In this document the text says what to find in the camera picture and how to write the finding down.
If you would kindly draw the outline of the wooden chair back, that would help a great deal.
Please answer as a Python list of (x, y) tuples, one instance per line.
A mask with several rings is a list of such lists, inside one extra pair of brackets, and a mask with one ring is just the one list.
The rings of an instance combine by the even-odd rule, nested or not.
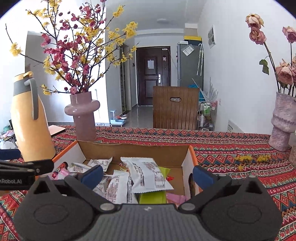
[(196, 130), (199, 88), (153, 87), (153, 127)]

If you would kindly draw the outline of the green snack packet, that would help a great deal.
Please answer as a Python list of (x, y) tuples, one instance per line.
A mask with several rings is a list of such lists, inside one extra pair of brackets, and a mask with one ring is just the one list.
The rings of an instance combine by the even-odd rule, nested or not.
[(142, 193), (139, 196), (139, 204), (166, 204), (166, 191)]

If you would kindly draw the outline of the white packet in box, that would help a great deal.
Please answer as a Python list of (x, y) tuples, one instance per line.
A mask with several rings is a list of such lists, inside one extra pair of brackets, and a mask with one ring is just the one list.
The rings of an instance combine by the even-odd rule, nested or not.
[(173, 190), (153, 158), (121, 157), (133, 181), (133, 193)]

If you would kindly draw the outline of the textured purple vase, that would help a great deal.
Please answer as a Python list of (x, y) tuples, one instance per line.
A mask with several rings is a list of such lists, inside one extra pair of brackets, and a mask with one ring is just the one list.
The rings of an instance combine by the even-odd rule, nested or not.
[(273, 130), (268, 143), (280, 152), (288, 149), (290, 134), (295, 132), (295, 111), (295, 97), (277, 92), (271, 119)]

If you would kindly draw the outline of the white snack packet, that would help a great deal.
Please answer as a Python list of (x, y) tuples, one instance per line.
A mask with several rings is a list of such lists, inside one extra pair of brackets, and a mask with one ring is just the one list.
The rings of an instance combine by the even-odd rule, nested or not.
[(91, 159), (87, 164), (83, 163), (72, 163), (70, 168), (68, 168), (68, 171), (70, 173), (85, 173), (86, 171), (90, 170), (92, 167), (95, 166), (101, 166), (103, 169), (103, 172), (106, 172), (111, 161), (112, 157), (110, 159)]
[(132, 186), (133, 181), (128, 171), (114, 170), (112, 175), (103, 175), (93, 191), (113, 204), (138, 204)]

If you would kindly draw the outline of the grey refrigerator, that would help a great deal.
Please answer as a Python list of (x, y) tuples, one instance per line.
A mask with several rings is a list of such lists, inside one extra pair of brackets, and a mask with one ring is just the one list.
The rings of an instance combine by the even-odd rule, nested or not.
[(198, 87), (203, 90), (202, 41), (184, 40), (177, 44), (178, 87)]

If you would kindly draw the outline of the red yellow blossom branches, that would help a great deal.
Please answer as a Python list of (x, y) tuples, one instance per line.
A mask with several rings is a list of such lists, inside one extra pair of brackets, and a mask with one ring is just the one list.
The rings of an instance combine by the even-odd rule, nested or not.
[(123, 14), (123, 5), (108, 19), (105, 1), (96, 5), (87, 1), (79, 6), (78, 13), (68, 11), (66, 14), (60, 8), (61, 1), (45, 3), (43, 9), (26, 11), (42, 28), (41, 47), (46, 58), (35, 62), (43, 65), (44, 72), (54, 75), (57, 81), (67, 83), (62, 93), (86, 93), (108, 72), (109, 66), (101, 67), (104, 61), (120, 66), (133, 58), (136, 46), (126, 52), (120, 49), (126, 40), (137, 34), (138, 24), (131, 21), (122, 29), (109, 27)]

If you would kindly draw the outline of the clear jar of snacks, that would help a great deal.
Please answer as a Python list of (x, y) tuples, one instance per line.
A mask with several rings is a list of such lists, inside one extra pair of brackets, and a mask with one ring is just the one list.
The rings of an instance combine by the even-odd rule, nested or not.
[(288, 161), (294, 168), (296, 168), (296, 145), (292, 146)]

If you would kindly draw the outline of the dried pink roses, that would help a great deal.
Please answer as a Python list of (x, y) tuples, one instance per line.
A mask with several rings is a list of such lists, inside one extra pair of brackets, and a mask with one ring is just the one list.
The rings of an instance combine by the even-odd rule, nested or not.
[(259, 61), (262, 72), (274, 74), (278, 93), (295, 97), (295, 28), (279, 14), (272, 15), (267, 28), (258, 14), (247, 15), (245, 22), (249, 39), (267, 52)]

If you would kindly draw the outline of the fallen yellow petals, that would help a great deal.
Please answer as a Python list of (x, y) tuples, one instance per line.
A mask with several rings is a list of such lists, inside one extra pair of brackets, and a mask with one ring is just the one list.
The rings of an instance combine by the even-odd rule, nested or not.
[(238, 170), (243, 171), (246, 166), (250, 166), (253, 163), (266, 163), (271, 161), (271, 155), (270, 154), (263, 154), (263, 155), (257, 155), (257, 156), (250, 156), (250, 155), (237, 155), (234, 158), (235, 161), (239, 162)]

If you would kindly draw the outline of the red silver snack bag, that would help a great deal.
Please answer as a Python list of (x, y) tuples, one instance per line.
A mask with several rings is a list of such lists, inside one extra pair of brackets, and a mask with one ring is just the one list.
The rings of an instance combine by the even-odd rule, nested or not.
[(52, 180), (63, 180), (66, 176), (70, 175), (68, 171), (68, 163), (63, 162), (53, 173)]

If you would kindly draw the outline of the small utility cart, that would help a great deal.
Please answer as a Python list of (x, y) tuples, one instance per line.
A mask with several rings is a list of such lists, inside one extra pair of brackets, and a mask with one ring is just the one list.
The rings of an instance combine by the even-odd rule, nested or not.
[(216, 124), (216, 116), (217, 116), (217, 101), (199, 102), (197, 130), (214, 131), (215, 124)]

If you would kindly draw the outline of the pink snack packet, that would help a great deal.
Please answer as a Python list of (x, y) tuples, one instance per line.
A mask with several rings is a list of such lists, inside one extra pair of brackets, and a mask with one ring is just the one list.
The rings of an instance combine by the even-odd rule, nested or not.
[(187, 199), (183, 195), (166, 193), (166, 202), (167, 203), (175, 204), (175, 206), (179, 207), (181, 204), (183, 204), (186, 201), (187, 201)]

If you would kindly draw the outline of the patterned red tablecloth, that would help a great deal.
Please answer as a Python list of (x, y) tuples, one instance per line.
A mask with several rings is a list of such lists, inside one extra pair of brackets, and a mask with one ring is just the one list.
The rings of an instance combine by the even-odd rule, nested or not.
[[(93, 142), (74, 128), (53, 137), (47, 177), (1, 195), (1, 240), (295, 240), (295, 168), (269, 135), (102, 126)], [(115, 204), (75, 178), (54, 181), (71, 148), (85, 159), (153, 158), (187, 201)]]

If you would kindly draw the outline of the dark brown entrance door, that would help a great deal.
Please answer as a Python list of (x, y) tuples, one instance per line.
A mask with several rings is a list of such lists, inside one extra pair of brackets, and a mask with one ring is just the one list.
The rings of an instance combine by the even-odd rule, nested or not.
[(171, 83), (170, 47), (140, 47), (136, 50), (139, 106), (152, 106), (153, 88)]

